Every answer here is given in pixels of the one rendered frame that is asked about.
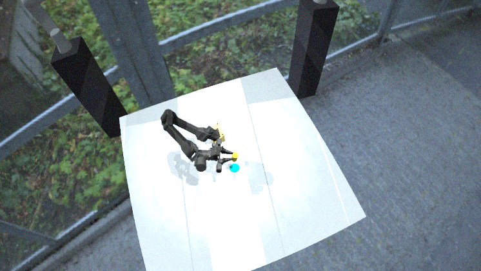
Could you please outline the yellow tall cylinder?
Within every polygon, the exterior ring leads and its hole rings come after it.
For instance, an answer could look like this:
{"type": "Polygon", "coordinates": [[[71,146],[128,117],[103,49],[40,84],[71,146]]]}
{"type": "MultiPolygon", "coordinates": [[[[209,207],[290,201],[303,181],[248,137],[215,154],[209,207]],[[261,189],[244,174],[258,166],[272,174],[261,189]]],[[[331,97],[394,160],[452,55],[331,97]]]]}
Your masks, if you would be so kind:
{"type": "Polygon", "coordinates": [[[238,158],[238,153],[233,153],[232,157],[231,158],[235,158],[234,160],[232,160],[233,162],[236,162],[237,161],[237,158],[238,158]]]}

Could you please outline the cyan circle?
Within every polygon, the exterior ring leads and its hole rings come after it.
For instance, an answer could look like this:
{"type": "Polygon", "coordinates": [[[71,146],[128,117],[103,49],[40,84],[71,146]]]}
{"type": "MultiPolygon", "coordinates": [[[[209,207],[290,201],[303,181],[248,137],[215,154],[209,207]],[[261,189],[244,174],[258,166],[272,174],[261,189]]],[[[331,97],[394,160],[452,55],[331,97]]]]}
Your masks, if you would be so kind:
{"type": "Polygon", "coordinates": [[[237,164],[232,164],[230,166],[230,171],[233,172],[233,173],[237,173],[239,171],[239,165],[237,164]]]}

